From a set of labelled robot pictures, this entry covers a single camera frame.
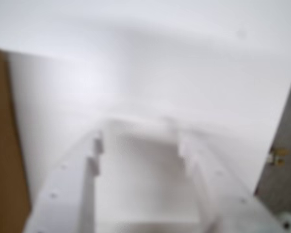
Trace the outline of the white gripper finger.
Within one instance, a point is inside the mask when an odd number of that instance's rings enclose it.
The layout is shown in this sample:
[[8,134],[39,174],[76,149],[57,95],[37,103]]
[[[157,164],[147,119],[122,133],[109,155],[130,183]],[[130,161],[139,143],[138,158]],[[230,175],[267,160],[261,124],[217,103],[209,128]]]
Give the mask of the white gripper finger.
[[102,131],[82,138],[47,175],[25,233],[95,232],[95,178],[104,152]]
[[224,163],[204,134],[175,120],[178,154],[196,189],[200,233],[282,233],[282,225]]

